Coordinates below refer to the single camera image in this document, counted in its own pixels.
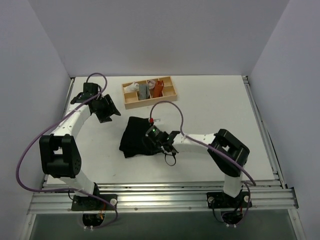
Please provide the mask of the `black underwear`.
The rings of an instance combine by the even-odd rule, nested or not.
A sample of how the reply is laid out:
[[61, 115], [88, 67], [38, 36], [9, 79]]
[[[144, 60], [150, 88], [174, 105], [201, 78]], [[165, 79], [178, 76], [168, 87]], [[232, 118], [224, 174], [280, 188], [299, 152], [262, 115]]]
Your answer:
[[123, 152], [126, 159], [137, 155], [153, 156], [161, 152], [146, 137], [146, 132], [150, 127], [148, 118], [129, 117], [119, 145], [119, 150]]

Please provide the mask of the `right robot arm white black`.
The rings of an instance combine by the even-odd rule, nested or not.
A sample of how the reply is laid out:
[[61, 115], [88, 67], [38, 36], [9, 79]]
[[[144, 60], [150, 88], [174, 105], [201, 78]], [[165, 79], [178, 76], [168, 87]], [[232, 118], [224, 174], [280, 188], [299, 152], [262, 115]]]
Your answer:
[[243, 175], [248, 175], [244, 166], [250, 150], [226, 129], [210, 134], [186, 134], [181, 131], [167, 133], [155, 125], [145, 133], [152, 147], [175, 157], [180, 153], [205, 154], [212, 158], [224, 173], [222, 200], [227, 206], [240, 201]]

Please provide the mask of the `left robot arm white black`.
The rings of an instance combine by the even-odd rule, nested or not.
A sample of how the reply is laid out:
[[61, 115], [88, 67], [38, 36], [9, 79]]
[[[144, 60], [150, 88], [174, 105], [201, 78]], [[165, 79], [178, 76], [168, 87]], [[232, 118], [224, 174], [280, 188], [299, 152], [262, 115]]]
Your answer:
[[83, 197], [83, 204], [90, 210], [100, 206], [101, 197], [95, 193], [95, 183], [81, 170], [82, 158], [76, 138], [91, 115], [96, 115], [101, 124], [111, 122], [113, 115], [121, 115], [111, 96], [101, 95], [101, 90], [101, 86], [96, 83], [84, 83], [83, 91], [70, 102], [67, 112], [69, 117], [59, 123], [51, 134], [39, 139], [43, 172], [76, 189], [78, 195]]

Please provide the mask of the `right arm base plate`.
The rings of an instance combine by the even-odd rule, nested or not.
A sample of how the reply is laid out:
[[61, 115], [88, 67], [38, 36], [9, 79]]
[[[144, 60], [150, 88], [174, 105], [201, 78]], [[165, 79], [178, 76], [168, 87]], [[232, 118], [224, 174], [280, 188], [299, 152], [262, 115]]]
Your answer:
[[211, 209], [235, 209], [251, 208], [252, 202], [249, 201], [249, 192], [241, 191], [238, 196], [231, 197], [224, 192], [207, 192], [207, 205]]

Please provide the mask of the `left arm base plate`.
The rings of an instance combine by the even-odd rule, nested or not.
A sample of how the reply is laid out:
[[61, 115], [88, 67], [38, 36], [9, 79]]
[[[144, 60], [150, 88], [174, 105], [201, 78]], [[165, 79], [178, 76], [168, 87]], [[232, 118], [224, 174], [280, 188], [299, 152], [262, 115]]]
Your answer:
[[[103, 194], [100, 198], [104, 199], [108, 203], [117, 207], [118, 195], [117, 194]], [[83, 211], [112, 211], [113, 207], [108, 204], [90, 196], [78, 196], [74, 195], [71, 210], [76, 212]]]

